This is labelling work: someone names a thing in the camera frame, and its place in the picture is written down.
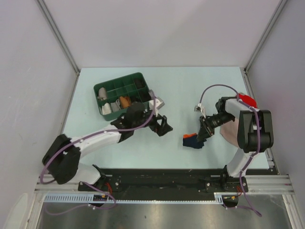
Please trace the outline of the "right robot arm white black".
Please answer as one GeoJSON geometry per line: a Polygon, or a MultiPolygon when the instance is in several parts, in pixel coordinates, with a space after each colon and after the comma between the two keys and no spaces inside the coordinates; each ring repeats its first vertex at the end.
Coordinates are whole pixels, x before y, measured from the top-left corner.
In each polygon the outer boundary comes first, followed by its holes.
{"type": "Polygon", "coordinates": [[[238,149],[233,159],[224,166],[220,177],[205,180],[206,192],[247,191],[246,171],[253,159],[274,144],[272,115],[268,110],[259,110],[237,97],[222,97],[215,105],[217,113],[201,116],[197,142],[205,142],[214,135],[216,128],[235,119],[238,120],[238,149]]]}

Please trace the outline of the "green compartment organizer tray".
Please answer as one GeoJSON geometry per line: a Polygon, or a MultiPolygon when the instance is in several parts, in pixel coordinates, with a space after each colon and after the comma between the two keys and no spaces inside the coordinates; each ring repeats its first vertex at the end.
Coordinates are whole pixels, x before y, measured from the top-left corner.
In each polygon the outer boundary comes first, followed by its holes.
{"type": "MultiPolygon", "coordinates": [[[[122,76],[119,78],[115,78],[112,80],[108,80],[108,81],[105,81],[102,83],[98,83],[93,87],[98,110],[99,110],[100,115],[104,118],[104,120],[106,120],[106,121],[114,120],[114,119],[118,118],[122,113],[126,112],[126,110],[127,110],[127,109],[121,108],[121,110],[118,112],[112,111],[111,114],[103,115],[102,106],[105,103],[111,104],[111,103],[115,102],[117,99],[119,99],[120,96],[128,96],[128,97],[139,96],[139,94],[138,94],[139,91],[148,91],[150,93],[150,89],[149,89],[149,86],[147,83],[144,88],[137,89],[134,84],[134,79],[141,79],[142,81],[144,81],[146,83],[146,80],[145,80],[143,74],[140,72],[137,72],[137,73],[132,73],[132,74],[122,76]],[[108,96],[108,98],[103,101],[97,99],[98,90],[102,87],[104,87],[106,89],[107,96],[108,96]]],[[[148,103],[149,103],[149,101],[145,102],[143,104],[145,106],[148,106],[148,103]]]]}

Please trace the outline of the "navy orange underwear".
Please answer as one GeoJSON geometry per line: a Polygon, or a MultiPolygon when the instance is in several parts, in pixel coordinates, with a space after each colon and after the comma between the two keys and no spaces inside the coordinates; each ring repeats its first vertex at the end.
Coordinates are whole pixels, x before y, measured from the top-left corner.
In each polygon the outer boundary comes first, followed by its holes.
{"type": "Polygon", "coordinates": [[[183,146],[194,149],[201,149],[204,147],[204,141],[197,141],[197,134],[183,135],[183,146]]]}

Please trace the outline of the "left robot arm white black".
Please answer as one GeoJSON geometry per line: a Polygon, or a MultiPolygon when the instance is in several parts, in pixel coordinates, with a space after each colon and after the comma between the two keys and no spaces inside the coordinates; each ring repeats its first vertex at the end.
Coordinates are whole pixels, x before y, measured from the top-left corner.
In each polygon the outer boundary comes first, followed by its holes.
{"type": "Polygon", "coordinates": [[[173,130],[167,123],[166,116],[158,113],[154,100],[149,107],[140,102],[131,104],[125,113],[92,134],[77,138],[69,138],[65,134],[57,136],[42,159],[44,168],[40,182],[46,183],[43,176],[48,171],[59,185],[75,181],[87,183],[96,191],[103,189],[105,174],[102,170],[96,165],[82,164],[80,159],[104,146],[125,141],[133,136],[135,130],[145,127],[149,127],[158,136],[173,130]]]}

